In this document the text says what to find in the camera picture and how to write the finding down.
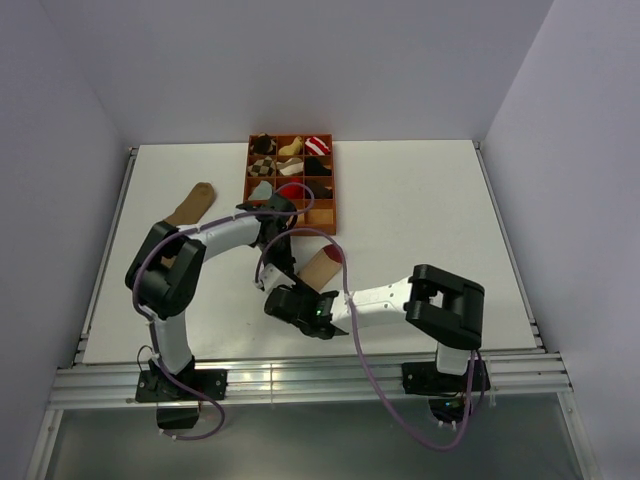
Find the beige maroon striped sock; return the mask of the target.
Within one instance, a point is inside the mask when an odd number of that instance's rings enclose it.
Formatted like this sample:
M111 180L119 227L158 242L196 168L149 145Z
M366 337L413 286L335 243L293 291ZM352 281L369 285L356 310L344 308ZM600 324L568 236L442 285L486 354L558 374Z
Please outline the beige maroon striped sock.
M312 289L321 292L342 269L338 249L328 244L320 249L298 272L298 277Z

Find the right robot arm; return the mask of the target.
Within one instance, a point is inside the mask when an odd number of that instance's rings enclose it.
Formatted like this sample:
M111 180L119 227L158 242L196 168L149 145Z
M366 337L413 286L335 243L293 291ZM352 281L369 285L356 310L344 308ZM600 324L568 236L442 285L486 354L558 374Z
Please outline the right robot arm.
M435 383L452 390L468 374L471 354L482 345L485 289L432 265L367 290L319 293L272 264L258 275L267 294L264 312L320 340L351 334L356 327L407 323L436 341Z

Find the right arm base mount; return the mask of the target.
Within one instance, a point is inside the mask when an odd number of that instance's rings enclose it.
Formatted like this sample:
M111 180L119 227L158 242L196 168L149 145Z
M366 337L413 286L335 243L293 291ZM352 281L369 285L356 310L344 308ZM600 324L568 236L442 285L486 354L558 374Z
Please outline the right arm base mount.
M403 363L401 373L402 387L407 395L441 396L467 390L467 374L457 376L439 373L434 361ZM476 360L471 392L487 392L490 388L485 362Z

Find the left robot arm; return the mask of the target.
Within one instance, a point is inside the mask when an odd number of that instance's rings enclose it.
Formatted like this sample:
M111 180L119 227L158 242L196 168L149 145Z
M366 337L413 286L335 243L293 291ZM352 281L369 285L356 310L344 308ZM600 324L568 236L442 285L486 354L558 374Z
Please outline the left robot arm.
M183 399L195 386L195 358L186 331L186 310L205 262L238 247L264 249L297 223L301 214L278 193L264 205L240 204L223 218L205 224L155 223L126 275L134 310L143 316L151 338L150 369L159 388Z

